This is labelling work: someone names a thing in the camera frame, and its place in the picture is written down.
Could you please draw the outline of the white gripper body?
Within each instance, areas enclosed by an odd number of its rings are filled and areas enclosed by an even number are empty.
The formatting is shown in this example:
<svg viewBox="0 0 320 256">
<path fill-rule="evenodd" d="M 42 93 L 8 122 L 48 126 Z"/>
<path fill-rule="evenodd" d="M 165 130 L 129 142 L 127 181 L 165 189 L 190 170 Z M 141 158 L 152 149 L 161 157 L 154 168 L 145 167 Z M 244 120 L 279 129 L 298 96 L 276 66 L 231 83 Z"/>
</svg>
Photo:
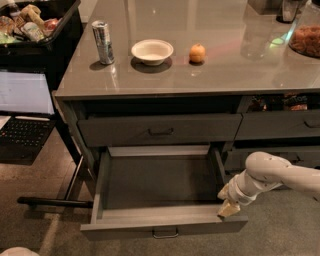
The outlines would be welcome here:
<svg viewBox="0 0 320 256">
<path fill-rule="evenodd" d="M 247 173 L 235 175 L 228 183 L 229 199 L 243 206 L 251 204 L 257 197 L 253 178 Z"/>
</svg>

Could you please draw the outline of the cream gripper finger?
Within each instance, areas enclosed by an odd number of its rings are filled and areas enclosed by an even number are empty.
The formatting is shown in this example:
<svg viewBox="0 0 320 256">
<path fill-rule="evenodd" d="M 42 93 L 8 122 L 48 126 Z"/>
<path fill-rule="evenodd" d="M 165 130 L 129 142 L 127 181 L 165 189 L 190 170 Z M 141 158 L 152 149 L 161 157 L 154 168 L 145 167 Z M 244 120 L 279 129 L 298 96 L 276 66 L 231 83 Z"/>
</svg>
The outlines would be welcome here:
<svg viewBox="0 0 320 256">
<path fill-rule="evenodd" d="M 218 215 L 221 217 L 229 217 L 238 213 L 241 210 L 240 205 L 225 199 L 222 206 L 218 210 Z"/>
<path fill-rule="evenodd" d="M 221 200 L 226 200 L 229 198 L 229 184 L 225 184 L 223 188 L 219 191 L 217 197 Z"/>
</svg>

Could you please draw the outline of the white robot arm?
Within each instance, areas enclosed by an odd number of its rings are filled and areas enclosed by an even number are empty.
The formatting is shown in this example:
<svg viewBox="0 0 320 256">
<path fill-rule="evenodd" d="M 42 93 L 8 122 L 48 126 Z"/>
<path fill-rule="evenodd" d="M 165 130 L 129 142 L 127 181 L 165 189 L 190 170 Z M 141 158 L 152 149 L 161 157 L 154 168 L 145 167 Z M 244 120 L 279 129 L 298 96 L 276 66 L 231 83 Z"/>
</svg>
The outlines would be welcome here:
<svg viewBox="0 0 320 256">
<path fill-rule="evenodd" d="M 292 165 L 288 160 L 265 152 L 254 152 L 245 170 L 235 175 L 218 193 L 223 201 L 220 217 L 229 217 L 256 200 L 263 192 L 285 185 L 320 201 L 320 170 Z"/>
</svg>

